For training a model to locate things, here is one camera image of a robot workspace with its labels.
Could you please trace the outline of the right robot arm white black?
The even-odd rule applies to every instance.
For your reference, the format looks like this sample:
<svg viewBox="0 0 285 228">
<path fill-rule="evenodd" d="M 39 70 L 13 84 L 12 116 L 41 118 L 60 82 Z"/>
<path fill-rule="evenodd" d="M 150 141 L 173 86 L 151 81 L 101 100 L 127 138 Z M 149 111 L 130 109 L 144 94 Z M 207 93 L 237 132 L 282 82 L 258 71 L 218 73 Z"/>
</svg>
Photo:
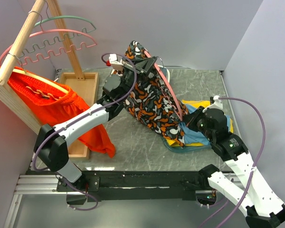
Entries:
<svg viewBox="0 0 285 228">
<path fill-rule="evenodd" d="M 242 212 L 251 228 L 276 228 L 285 222 L 285 203 L 273 192 L 254 165 L 241 138 L 228 129 L 227 117 L 219 109 L 202 106 L 184 118 L 186 126 L 202 133 L 212 150 L 237 176 L 244 189 L 231 182 L 217 167 L 208 165 L 199 171 L 198 182 L 204 189 L 221 192 Z"/>
</svg>

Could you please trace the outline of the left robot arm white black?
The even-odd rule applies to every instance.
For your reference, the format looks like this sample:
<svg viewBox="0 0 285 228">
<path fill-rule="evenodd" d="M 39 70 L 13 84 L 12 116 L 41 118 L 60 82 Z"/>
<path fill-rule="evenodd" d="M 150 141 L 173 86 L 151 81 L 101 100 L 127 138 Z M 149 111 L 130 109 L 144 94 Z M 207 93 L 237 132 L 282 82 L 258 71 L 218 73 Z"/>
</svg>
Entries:
<svg viewBox="0 0 285 228">
<path fill-rule="evenodd" d="M 35 158 L 40 158 L 47 169 L 68 181 L 73 190 L 85 185 L 82 171 L 70 160 L 68 147 L 96 126 L 115 118 L 123 109 L 124 101 L 133 91 L 138 79 L 147 78 L 154 69 L 156 57 L 130 60 L 111 54 L 109 62 L 122 75 L 111 74 L 105 79 L 102 97 L 86 111 L 55 126 L 43 125 L 34 146 Z"/>
</svg>

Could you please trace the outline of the camouflage patterned shorts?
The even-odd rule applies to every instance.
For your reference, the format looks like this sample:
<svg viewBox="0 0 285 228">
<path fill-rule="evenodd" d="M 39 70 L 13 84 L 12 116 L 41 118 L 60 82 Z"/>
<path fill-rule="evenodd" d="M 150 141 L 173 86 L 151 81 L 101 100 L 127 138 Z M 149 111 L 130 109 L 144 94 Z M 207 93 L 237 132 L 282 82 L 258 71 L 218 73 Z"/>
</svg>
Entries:
<svg viewBox="0 0 285 228">
<path fill-rule="evenodd" d="M 138 78 L 133 91 L 124 102 L 126 111 L 164 139 L 175 140 L 179 146 L 185 146 L 184 131 L 179 127 L 182 121 L 177 123 L 160 115 L 152 95 L 148 93 L 150 88 L 147 77 Z"/>
</svg>

